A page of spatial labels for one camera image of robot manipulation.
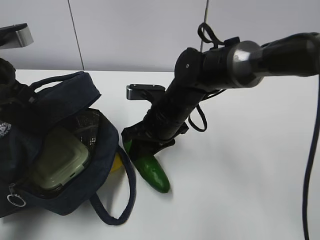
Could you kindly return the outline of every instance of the bag strap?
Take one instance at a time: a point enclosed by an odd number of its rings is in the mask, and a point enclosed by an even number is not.
[[[80,74],[84,74],[85,72],[83,71],[77,71],[75,73],[71,73],[71,74],[67,74],[67,75],[63,75],[63,76],[53,76],[53,77],[48,77],[48,78],[45,78],[45,79],[42,79],[40,81],[36,81],[34,83],[32,83],[30,85],[30,88],[32,90],[36,90],[40,87],[42,87],[43,85],[46,85],[46,84],[50,84],[50,83],[54,83],[54,82],[63,82],[65,80],[69,80],[69,79],[72,79],[74,78],[75,76],[78,76]]]
[[[121,214],[121,216],[118,219],[116,219],[113,216],[110,216],[110,214],[107,212],[107,210],[105,209],[105,207],[101,203],[97,193],[95,193],[90,198],[90,203],[93,206],[96,214],[98,214],[100,219],[108,225],[124,224],[128,220],[128,218],[131,214],[132,208],[134,206],[135,200],[136,200],[137,180],[136,180],[135,170],[130,163],[128,155],[120,146],[118,146],[118,153],[120,154],[122,164],[123,164],[124,169],[126,171],[128,181],[129,181],[129,189],[130,189],[128,204],[125,207],[123,213]]]

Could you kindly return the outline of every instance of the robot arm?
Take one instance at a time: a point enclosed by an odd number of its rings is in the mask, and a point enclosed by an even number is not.
[[[211,41],[204,42],[212,42],[214,47],[206,52],[194,48],[182,52],[175,64],[174,80],[166,91],[152,85],[127,86],[129,100],[145,99],[152,103],[141,122],[122,132],[123,144],[135,165],[146,157],[148,161],[156,161],[155,153],[174,145],[174,138],[188,130],[185,120],[211,94],[225,89],[252,88],[266,76],[308,77],[320,72],[318,33],[300,33],[259,46],[238,37],[221,42],[208,25],[203,23],[201,27],[211,37]],[[147,182],[158,178],[154,176],[156,170],[149,179],[146,167],[136,167]],[[159,173],[165,176],[161,167]],[[151,185],[160,192],[170,188],[167,178]]]

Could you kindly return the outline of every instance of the bag zipper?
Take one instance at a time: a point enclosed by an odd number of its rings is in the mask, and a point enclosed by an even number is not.
[[[23,208],[25,205],[27,205],[27,202],[19,194],[16,194],[16,191],[14,189],[15,186],[16,186],[15,183],[11,183],[9,185],[10,194],[6,196],[6,199],[12,205],[19,207],[19,208]],[[17,203],[16,201],[13,201],[14,198],[16,198],[15,200],[18,199],[18,201],[20,201],[21,203]]]

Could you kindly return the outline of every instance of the black cable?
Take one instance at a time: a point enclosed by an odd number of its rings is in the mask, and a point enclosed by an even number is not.
[[[215,96],[217,96],[217,95],[219,95],[219,94],[222,94],[225,90],[227,90],[227,89],[220,90],[220,91],[218,91],[217,93],[214,93],[214,94],[212,94],[212,95],[209,94],[209,95],[205,96],[205,97],[202,99],[202,101],[207,100],[207,99],[210,99],[210,98],[213,98],[213,97],[215,97]]]
[[[305,169],[304,180],[303,180],[303,194],[302,194],[302,224],[303,224],[303,234],[304,239],[309,240],[309,231],[308,231],[308,193],[309,193],[309,183],[311,177],[311,171],[315,160],[315,154],[317,149],[317,143],[319,138],[320,131],[320,76],[318,84],[318,103],[316,108],[316,117],[313,130],[313,136],[309,151],[309,157]]]
[[[204,100],[207,100],[207,99],[211,99],[219,94],[222,94],[226,89],[223,89],[223,90],[215,90],[213,91],[212,93],[209,93],[207,94],[201,101],[204,101]],[[204,114],[204,112],[202,111],[200,105],[198,104],[196,106],[196,110],[198,111],[200,117],[201,117],[201,120],[203,122],[203,129],[198,127],[192,120],[191,120],[191,116],[189,115],[188,116],[188,122],[190,124],[191,127],[193,127],[195,130],[197,130],[198,132],[204,132],[207,130],[208,128],[208,123],[207,123],[207,119],[206,119],[206,116]]]
[[[199,128],[197,125],[195,125],[195,123],[191,120],[191,116],[190,115],[188,116],[188,122],[189,122],[190,126],[193,127],[195,130],[197,130],[198,132],[204,132],[208,128],[208,123],[207,123],[206,116],[205,116],[204,112],[202,111],[202,109],[201,109],[199,104],[196,106],[196,110],[198,111],[198,113],[199,113],[199,115],[200,115],[200,117],[202,119],[203,129]]]

